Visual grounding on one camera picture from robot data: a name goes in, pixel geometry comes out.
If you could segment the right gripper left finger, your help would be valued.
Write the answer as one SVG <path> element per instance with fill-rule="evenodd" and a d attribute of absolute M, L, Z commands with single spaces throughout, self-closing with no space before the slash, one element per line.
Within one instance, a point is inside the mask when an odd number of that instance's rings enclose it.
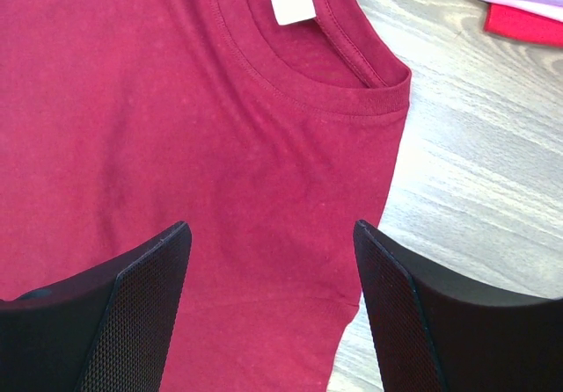
<path fill-rule="evenodd" d="M 149 241 L 1 303 L 3 391 L 157 391 L 192 244 L 179 221 Z"/>

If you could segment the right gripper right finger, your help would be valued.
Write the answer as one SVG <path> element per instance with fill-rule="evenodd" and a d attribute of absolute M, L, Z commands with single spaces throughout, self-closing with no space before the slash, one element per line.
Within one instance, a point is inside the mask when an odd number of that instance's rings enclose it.
<path fill-rule="evenodd" d="M 366 221 L 355 258 L 386 391 L 560 391 L 562 300 L 476 281 Z"/>

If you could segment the dark red t-shirt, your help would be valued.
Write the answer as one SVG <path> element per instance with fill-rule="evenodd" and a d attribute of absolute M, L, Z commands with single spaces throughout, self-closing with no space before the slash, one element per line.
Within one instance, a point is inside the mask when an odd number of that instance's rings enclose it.
<path fill-rule="evenodd" d="M 356 0 L 1 0 L 1 294 L 193 245 L 162 388 L 324 391 L 411 73 Z"/>

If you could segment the folded bright red t-shirt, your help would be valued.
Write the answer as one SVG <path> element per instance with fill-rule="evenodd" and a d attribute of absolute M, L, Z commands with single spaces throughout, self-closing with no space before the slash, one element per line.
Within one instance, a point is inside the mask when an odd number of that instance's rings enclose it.
<path fill-rule="evenodd" d="M 490 4 L 484 30 L 512 40 L 562 47 L 562 23 L 501 4 Z"/>

